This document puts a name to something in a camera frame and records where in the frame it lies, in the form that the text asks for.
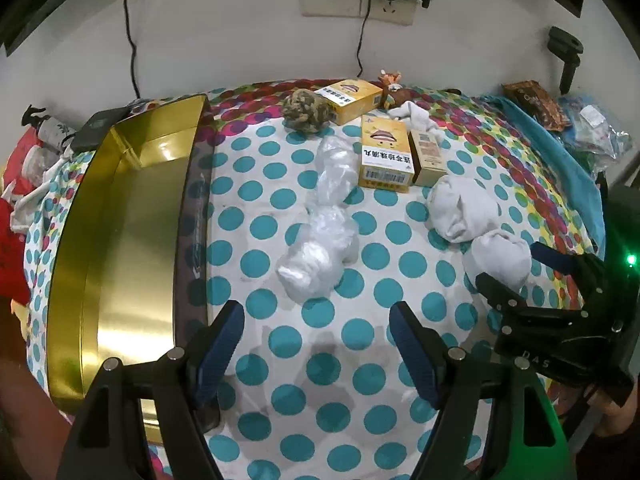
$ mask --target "tablecloth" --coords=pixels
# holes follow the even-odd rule
[[[305,136],[284,126],[280,103],[299,80],[209,93],[220,144],[210,164],[207,308],[229,298],[246,310],[244,335],[219,390],[223,423],[207,435],[225,478],[407,479],[436,412],[419,398],[388,330],[388,309],[405,300],[450,346],[491,356],[499,318],[464,273],[468,244],[433,229],[428,188],[407,194],[356,187],[345,200],[359,225],[360,257],[328,298],[294,304],[274,273],[307,218],[320,139],[338,135],[360,152],[359,120]],[[592,250],[579,215],[527,139],[482,100],[413,87],[443,128],[449,172],[484,187],[502,227],[528,242]],[[162,102],[139,105],[138,113]],[[63,168],[31,227],[25,269],[33,284],[28,364],[46,389],[46,311],[55,235],[91,154]],[[46,247],[39,245],[47,239]],[[530,304],[579,308],[571,279],[532,263],[521,295]],[[481,456],[490,406],[481,401],[468,458]],[[161,447],[151,447],[163,465]]]

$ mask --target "wall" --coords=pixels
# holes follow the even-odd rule
[[[357,72],[360,20],[304,18],[299,0],[130,0],[130,8],[144,97]],[[533,78],[555,91],[561,63],[544,47],[551,25],[584,44],[574,89],[636,127],[640,61],[601,0],[585,0],[581,19],[553,0],[435,0],[412,27],[367,23],[364,76],[400,70],[404,82],[468,94]],[[0,56],[0,159],[30,103],[79,127],[132,100],[129,55],[122,0],[65,2],[11,57]]]

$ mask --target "clear plastic wrap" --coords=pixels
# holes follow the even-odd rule
[[[571,120],[562,132],[562,142],[592,176],[619,162],[631,149],[629,132],[590,96],[564,96],[558,102]]]
[[[308,204],[309,224],[281,257],[276,273],[296,303],[328,296],[340,281],[344,262],[358,257],[358,225],[342,201],[358,181],[358,156],[340,137],[325,137],[316,154],[318,184]]]

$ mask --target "beige box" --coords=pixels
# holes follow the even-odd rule
[[[427,132],[411,130],[409,144],[414,159],[414,186],[433,187],[447,174],[436,139]]]
[[[342,126],[378,108],[382,89],[362,79],[345,79],[316,90],[334,109],[334,123]]]
[[[406,193],[413,176],[414,165],[404,123],[362,116],[362,164],[358,184]]]

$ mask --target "crumpled plastic bag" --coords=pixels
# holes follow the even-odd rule
[[[358,155],[346,140],[328,136],[320,143],[309,224],[300,228],[276,266],[287,295],[296,303],[328,296],[342,277],[344,263],[358,258],[358,225],[342,205],[358,181],[358,165]]]

